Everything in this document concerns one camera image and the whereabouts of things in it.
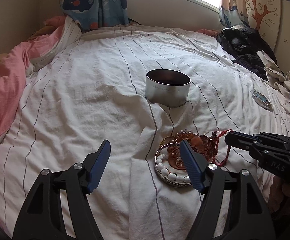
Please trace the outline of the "person's right hand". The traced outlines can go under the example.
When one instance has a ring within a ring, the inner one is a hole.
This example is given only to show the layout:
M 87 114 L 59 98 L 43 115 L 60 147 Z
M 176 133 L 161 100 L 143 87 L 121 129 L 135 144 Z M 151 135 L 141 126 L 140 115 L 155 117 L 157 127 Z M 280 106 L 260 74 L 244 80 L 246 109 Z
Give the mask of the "person's right hand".
M 274 176 L 273 183 L 270 187 L 268 203 L 277 210 L 284 197 L 290 197 L 290 185 L 282 183 L 278 176 Z

